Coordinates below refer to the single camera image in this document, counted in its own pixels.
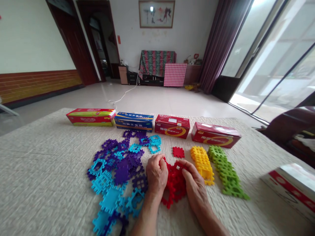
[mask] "chair leg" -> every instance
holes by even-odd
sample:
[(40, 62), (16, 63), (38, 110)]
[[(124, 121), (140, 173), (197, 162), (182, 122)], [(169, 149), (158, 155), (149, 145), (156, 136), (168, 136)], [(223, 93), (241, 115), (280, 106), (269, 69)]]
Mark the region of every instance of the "chair leg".
[(15, 111), (12, 111), (10, 108), (7, 108), (6, 106), (0, 104), (0, 109), (6, 111), (7, 113), (15, 116), (20, 116), (19, 113), (16, 113)]

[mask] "hand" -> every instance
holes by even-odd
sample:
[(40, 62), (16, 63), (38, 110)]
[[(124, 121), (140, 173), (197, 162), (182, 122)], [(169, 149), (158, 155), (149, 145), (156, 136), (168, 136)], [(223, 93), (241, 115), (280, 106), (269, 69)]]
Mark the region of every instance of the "hand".
[(204, 179), (198, 173), (196, 167), (192, 163), (186, 160), (178, 160), (178, 162), (186, 166), (189, 170), (187, 171), (182, 169), (183, 176), (186, 180), (189, 204), (197, 218), (199, 218), (199, 216), (202, 217), (201, 214), (203, 214), (205, 211), (212, 211), (208, 201)]
[(163, 157), (165, 157), (165, 154), (153, 155), (148, 160), (146, 168), (149, 184), (148, 192), (154, 196), (158, 196), (160, 201), (162, 199), (168, 178), (168, 169)]

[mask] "textured tablecloth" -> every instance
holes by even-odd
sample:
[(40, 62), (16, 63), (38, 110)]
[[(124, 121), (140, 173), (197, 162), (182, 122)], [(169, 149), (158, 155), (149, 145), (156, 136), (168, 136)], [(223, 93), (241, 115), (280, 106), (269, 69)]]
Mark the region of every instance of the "textured tablecloth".
[[(75, 127), (66, 117), (73, 109), (63, 108), (29, 125), (0, 137), (0, 235), (94, 235), (92, 220), (100, 210), (101, 195), (91, 189), (86, 176), (94, 154), (111, 138), (121, 141), (116, 127)], [(259, 177), (276, 167), (296, 162), (265, 136), (235, 118), (189, 118), (195, 121), (236, 128), (241, 140), (224, 149), (251, 201), (223, 195), (215, 172), (215, 185), (207, 186), (214, 212), (232, 235), (310, 235), (312, 226), (267, 187)], [(207, 145), (166, 135), (162, 152), (173, 164), (172, 147), (185, 150), (186, 159), (194, 145)], [(151, 157), (145, 147), (144, 167)], [(125, 195), (132, 191), (128, 185)], [(127, 232), (134, 225), (130, 218)], [(187, 197), (167, 210), (160, 205), (157, 235), (201, 235)]]

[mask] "curtain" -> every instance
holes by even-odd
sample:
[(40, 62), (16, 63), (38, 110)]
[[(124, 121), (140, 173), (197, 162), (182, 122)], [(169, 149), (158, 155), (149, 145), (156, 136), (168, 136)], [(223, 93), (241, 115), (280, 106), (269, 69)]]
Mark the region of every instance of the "curtain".
[(199, 82), (205, 93), (211, 93), (232, 48), (251, 0), (219, 0), (203, 57)]

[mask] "picture frame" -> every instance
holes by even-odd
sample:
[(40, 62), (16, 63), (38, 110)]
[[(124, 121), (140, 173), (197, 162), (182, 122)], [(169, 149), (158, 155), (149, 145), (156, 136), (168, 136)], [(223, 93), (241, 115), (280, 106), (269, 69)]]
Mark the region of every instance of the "picture frame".
[(175, 1), (139, 1), (140, 28), (173, 28)]

